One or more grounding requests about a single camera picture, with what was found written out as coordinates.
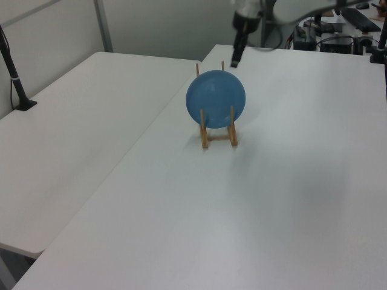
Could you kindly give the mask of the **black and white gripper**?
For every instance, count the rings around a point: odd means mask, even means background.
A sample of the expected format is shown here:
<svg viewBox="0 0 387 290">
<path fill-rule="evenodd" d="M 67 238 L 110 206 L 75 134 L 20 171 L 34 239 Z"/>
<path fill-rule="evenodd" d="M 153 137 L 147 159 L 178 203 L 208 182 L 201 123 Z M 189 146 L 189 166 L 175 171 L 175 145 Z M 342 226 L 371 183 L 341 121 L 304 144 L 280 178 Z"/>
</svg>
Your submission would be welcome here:
<svg viewBox="0 0 387 290">
<path fill-rule="evenodd" d="M 260 21 L 261 15 L 259 13 L 257 17 L 247 17 L 240 15 L 238 12 L 234 13 L 232 25 L 237 32 L 233 43 L 233 54 L 230 63 L 232 68 L 238 67 L 248 42 L 248 33 L 254 33 L 258 29 Z"/>
</svg>

